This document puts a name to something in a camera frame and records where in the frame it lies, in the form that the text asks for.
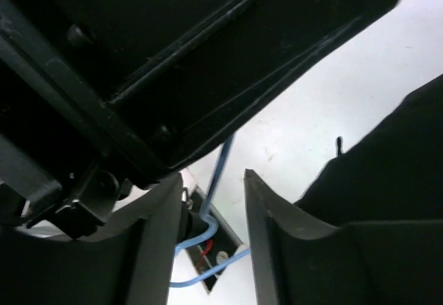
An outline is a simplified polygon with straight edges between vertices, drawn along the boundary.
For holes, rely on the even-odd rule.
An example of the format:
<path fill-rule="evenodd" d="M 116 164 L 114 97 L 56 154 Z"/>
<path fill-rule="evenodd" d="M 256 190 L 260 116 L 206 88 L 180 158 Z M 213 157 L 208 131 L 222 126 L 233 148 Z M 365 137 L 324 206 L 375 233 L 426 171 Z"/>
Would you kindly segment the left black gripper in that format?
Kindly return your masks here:
<path fill-rule="evenodd" d="M 1 0 L 1 179 L 92 234 L 398 1 Z"/>

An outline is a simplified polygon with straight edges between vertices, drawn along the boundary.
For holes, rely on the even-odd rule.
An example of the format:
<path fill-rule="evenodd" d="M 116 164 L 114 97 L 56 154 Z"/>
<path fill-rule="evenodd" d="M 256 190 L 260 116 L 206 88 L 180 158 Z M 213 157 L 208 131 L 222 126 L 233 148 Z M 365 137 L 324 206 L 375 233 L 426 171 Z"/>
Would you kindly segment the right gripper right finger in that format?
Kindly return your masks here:
<path fill-rule="evenodd" d="M 336 227 L 244 172 L 258 304 L 441 304 L 442 222 Z"/>

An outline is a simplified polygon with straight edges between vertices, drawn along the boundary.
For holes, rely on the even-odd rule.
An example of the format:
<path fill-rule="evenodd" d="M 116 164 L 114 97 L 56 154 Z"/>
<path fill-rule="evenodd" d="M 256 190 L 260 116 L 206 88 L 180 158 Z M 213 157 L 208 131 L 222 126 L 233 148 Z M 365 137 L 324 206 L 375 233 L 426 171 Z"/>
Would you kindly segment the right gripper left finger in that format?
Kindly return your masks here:
<path fill-rule="evenodd" d="M 90 237 L 1 229 L 2 304 L 165 304 L 181 219 L 173 174 Z"/>

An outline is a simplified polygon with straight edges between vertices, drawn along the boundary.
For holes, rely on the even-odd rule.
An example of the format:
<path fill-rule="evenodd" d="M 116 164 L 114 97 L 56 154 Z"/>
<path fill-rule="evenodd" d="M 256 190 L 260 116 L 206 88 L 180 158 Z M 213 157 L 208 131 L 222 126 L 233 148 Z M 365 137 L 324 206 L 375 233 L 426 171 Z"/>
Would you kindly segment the black trousers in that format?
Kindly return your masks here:
<path fill-rule="evenodd" d="M 442 77 L 330 160 L 296 206 L 332 225 L 442 218 Z"/>

